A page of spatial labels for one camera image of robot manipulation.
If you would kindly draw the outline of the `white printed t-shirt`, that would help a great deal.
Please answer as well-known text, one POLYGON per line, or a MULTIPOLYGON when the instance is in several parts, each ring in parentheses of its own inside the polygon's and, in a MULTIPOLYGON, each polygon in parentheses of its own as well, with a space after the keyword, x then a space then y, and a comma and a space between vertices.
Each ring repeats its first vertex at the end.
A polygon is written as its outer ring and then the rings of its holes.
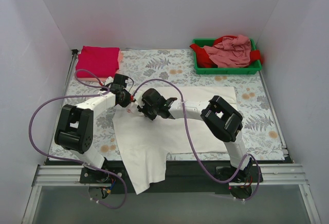
POLYGON ((118 107, 113 125, 119 152, 136 194, 146 191, 151 183, 165 179, 167 154, 227 153, 206 124, 188 119, 189 143, 185 122, 157 117, 151 121, 137 110, 118 107))

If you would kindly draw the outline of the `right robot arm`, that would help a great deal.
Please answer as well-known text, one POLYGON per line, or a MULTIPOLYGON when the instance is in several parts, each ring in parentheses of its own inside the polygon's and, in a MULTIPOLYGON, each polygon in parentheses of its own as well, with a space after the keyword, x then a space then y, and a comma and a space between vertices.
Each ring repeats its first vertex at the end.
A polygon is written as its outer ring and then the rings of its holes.
POLYGON ((134 103, 139 112, 150 120, 156 117, 163 119, 183 119, 187 138, 192 153, 205 173, 215 182, 243 182, 251 178, 252 156, 246 151, 242 139, 242 115, 221 96, 213 96, 207 102, 189 102, 183 93, 179 98, 162 96, 156 89, 150 88, 145 92, 135 91, 134 103), (194 148, 188 120, 200 120, 205 123, 211 134, 224 143, 230 159, 230 167, 220 169, 219 179, 211 175, 194 148))

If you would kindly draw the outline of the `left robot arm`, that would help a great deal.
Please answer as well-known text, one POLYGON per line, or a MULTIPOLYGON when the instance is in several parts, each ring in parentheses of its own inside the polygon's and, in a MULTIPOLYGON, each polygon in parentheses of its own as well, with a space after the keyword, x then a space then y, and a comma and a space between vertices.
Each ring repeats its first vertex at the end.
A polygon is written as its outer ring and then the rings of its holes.
POLYGON ((92 177, 99 183, 108 180, 109 170, 103 166, 105 157, 93 145, 94 120, 116 105, 127 107, 131 103, 132 95, 126 89, 128 79, 117 73, 106 80, 98 94, 77 105, 66 104, 61 109, 55 143, 92 168, 92 177))

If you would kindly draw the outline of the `crumpled red t-shirt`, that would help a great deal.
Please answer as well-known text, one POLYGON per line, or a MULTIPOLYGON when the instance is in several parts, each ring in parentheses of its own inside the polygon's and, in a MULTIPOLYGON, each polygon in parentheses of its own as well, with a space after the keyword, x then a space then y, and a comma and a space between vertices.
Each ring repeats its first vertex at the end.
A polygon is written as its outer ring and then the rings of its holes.
MULTIPOLYGON (((235 38, 235 35, 226 35, 232 38, 235 38)), ((218 38, 216 39, 214 43, 218 43, 222 41, 222 38, 218 38)), ((196 43, 193 43, 190 45, 190 48, 192 48, 192 50, 196 53, 197 56, 197 63, 199 67, 202 68, 215 68, 217 67, 210 59, 209 56, 207 55, 207 53, 205 52, 205 50, 203 49, 203 47, 198 46, 196 43)), ((254 61, 256 61, 256 56, 254 56, 253 52, 251 51, 250 53, 250 64, 254 61)))

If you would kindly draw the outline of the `crumpled pink t-shirt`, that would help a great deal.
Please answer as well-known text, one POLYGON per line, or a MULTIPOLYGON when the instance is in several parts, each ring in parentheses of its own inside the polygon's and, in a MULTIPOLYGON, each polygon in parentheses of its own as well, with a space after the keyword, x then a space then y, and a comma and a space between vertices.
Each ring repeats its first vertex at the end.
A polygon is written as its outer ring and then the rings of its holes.
POLYGON ((244 68, 250 64, 251 41, 247 36, 224 36, 221 42, 203 49, 218 68, 244 68))

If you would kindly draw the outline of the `green plastic tray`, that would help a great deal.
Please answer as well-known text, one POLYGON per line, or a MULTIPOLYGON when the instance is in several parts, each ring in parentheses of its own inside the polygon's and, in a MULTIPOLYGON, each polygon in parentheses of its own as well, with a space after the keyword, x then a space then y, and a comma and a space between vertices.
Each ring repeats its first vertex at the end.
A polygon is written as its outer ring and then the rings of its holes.
POLYGON ((198 66, 196 53, 193 53, 194 70, 196 74, 201 75, 253 75, 262 70, 260 52, 257 50, 255 42, 250 38, 251 49, 256 56, 256 61, 244 68, 202 68, 198 66))

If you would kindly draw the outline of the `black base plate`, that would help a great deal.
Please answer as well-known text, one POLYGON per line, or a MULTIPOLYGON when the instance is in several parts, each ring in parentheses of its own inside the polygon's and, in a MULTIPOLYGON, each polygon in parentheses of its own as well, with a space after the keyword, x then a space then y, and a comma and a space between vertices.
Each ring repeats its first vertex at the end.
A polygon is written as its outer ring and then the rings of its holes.
MULTIPOLYGON (((204 166, 212 176, 219 180, 225 180, 232 176, 235 170, 229 166, 228 161, 203 161, 204 166)), ((108 162, 107 170, 117 175, 125 181, 127 192, 136 193, 128 172, 121 161, 108 162)), ((229 183, 219 184, 209 178, 200 168, 196 161, 167 161, 165 180, 157 183, 150 183, 143 193, 201 193, 212 192, 215 194, 230 194, 232 191, 243 193, 245 196, 251 195, 252 183, 257 183, 259 179, 256 165, 250 167, 249 173, 238 173, 230 183, 237 183, 237 186, 230 186, 229 183)), ((114 184, 112 194, 124 193, 124 186, 120 179, 107 174, 83 167, 80 174, 79 183, 101 186, 101 184, 114 184)))

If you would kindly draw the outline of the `aluminium frame rail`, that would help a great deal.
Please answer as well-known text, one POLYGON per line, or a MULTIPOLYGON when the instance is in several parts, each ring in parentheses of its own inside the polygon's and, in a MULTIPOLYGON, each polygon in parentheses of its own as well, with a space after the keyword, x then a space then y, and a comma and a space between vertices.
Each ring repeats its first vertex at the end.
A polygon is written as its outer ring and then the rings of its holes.
MULTIPOLYGON (((80 165, 43 165, 36 170, 34 184, 40 186, 96 186, 98 182, 89 181, 82 174, 80 165)), ((300 185, 308 184, 308 179, 300 164, 260 164, 263 185, 300 185)))

